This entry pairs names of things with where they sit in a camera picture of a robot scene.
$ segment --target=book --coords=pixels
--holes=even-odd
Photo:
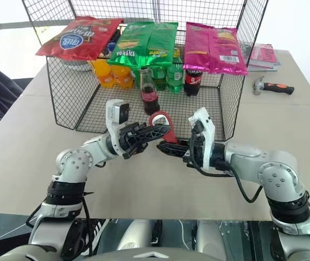
[[[272,69],[277,60],[272,45],[257,43],[252,49],[249,65]]]
[[[250,65],[248,66],[248,72],[276,72],[280,68],[281,64],[278,59],[276,59],[276,63],[272,68]]]

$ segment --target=orange soda bottle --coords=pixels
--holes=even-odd
[[[111,67],[107,64],[106,59],[97,59],[90,61],[94,74],[97,76],[102,87],[112,88],[116,84],[116,80],[112,74]]]
[[[129,89],[133,86],[131,70],[126,66],[111,65],[111,71],[117,84],[123,89]]]

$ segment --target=table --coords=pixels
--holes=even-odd
[[[288,51],[276,51],[278,72],[247,76],[233,141],[267,150],[287,150],[299,161],[310,192],[310,85]],[[252,94],[253,81],[294,86],[291,96]],[[30,214],[44,199],[55,158],[95,136],[54,122],[46,68],[28,85],[0,122],[0,213]],[[248,204],[231,178],[204,177],[152,142],[130,160],[108,162],[88,174],[86,197],[91,217],[127,219],[270,220],[267,200]],[[256,184],[243,182],[250,196]]]

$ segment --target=black metal wire basket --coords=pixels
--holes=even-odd
[[[176,46],[183,54],[186,22],[202,23],[216,28],[237,28],[244,60],[249,63],[268,0],[22,0],[42,44],[42,27],[63,26],[77,16],[124,18],[134,21],[178,22]],[[98,79],[84,61],[66,62],[47,57],[47,71],[56,123],[82,132],[105,131],[105,103],[120,98],[130,103],[129,122],[148,122],[140,91],[137,88],[100,88]],[[184,92],[159,91],[161,110],[172,118],[178,138],[188,139],[190,117],[205,107],[215,126],[217,141],[233,137],[244,76],[203,74],[197,96]]]

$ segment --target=hammer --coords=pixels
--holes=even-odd
[[[292,94],[295,90],[293,87],[286,86],[284,84],[275,84],[275,83],[264,83],[262,76],[261,78],[257,79],[254,83],[254,94],[260,95],[262,90],[265,91],[273,91],[273,92],[283,92],[285,94]]]

